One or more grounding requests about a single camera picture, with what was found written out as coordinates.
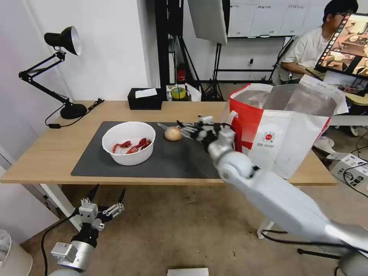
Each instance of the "red chili pepper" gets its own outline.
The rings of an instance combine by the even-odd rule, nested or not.
[[[134,147],[132,147],[130,150],[128,150],[128,152],[126,153],[126,154],[131,154],[131,153],[136,153],[136,152],[138,152],[139,151],[139,148],[141,147],[141,146],[145,146],[145,144],[147,143],[147,139],[146,138],[142,138],[140,141],[139,141],[139,143],[138,143],[138,145],[136,145],[136,146],[134,146]]]
[[[121,144],[116,144],[116,145],[112,148],[112,153],[115,153],[116,148],[117,148],[118,146],[121,146]]]
[[[121,147],[121,148],[129,148],[129,147],[131,147],[131,141],[127,141],[127,142],[125,142],[125,143],[122,143],[122,144],[120,145],[120,147]]]
[[[139,150],[139,148],[132,147],[126,154],[136,153]]]
[[[144,150],[145,148],[147,148],[151,143],[152,143],[151,140],[147,140],[147,142],[143,145],[143,147],[141,148],[141,150]]]
[[[146,138],[142,138],[139,141],[138,145],[134,146],[134,148],[140,148],[141,146],[144,146],[146,142],[147,142],[147,139]]]

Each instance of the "white box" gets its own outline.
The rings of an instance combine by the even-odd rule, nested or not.
[[[368,165],[363,165],[367,164],[363,159],[360,159],[351,153],[332,153],[327,156],[327,159],[335,160],[330,166],[330,172],[342,182],[347,182],[353,187],[368,183]],[[345,174],[344,180],[344,172],[347,169],[350,170]]]
[[[169,269],[168,276],[209,276],[208,268]]]

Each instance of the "desk lamp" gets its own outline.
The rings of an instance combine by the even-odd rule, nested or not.
[[[37,77],[38,75],[46,72],[50,68],[58,65],[59,63],[65,60],[66,52],[61,50],[61,47],[65,48],[69,52],[74,55],[80,56],[81,55],[81,43],[79,41],[79,36],[77,30],[74,26],[66,28],[60,34],[58,33],[46,33],[44,36],[45,42],[52,46],[56,53],[54,53],[51,57],[41,61],[40,63],[36,64],[35,66],[29,68],[26,71],[19,73],[19,78],[34,87],[42,90],[46,94],[50,95],[51,97],[59,100],[64,104],[64,107],[60,110],[60,115],[64,119],[76,119],[83,117],[87,114],[87,108],[78,103],[72,103],[69,101],[68,97],[60,95],[54,91],[47,89],[46,87],[42,86],[41,84],[35,82],[33,78]],[[44,68],[39,68],[42,64],[52,60],[53,58],[58,58],[59,60],[56,61],[54,64],[51,64]]]

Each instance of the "person's arm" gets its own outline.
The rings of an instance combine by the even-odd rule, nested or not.
[[[301,59],[307,45],[306,36],[300,37],[296,40],[291,49],[281,60],[281,68],[285,71],[292,72],[293,74],[305,75],[307,71],[305,68],[298,64]]]
[[[282,62],[281,68],[285,71],[292,72],[293,74],[305,75],[307,73],[307,70],[296,62]]]

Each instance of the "white t-shirt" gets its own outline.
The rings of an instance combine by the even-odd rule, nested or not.
[[[328,43],[329,41],[324,39],[322,36],[322,26],[319,26],[301,35],[296,41],[294,41],[281,62],[296,62],[305,68],[315,67]],[[287,81],[288,77],[289,73],[281,69],[281,80]],[[302,75],[293,74],[292,78],[301,79]]]

